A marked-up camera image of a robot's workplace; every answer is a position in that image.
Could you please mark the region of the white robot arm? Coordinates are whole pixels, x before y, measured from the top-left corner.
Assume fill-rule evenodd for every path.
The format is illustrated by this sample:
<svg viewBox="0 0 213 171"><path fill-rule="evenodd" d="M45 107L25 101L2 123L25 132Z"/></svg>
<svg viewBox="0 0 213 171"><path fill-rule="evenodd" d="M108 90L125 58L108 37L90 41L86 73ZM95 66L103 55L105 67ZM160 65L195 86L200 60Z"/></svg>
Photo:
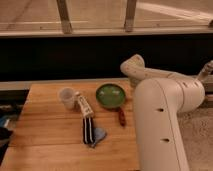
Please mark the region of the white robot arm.
<svg viewBox="0 0 213 171"><path fill-rule="evenodd" d="M190 171L177 115L199 107L213 60L195 77L148 68L135 54L120 65L133 88L133 115L142 171Z"/></svg>

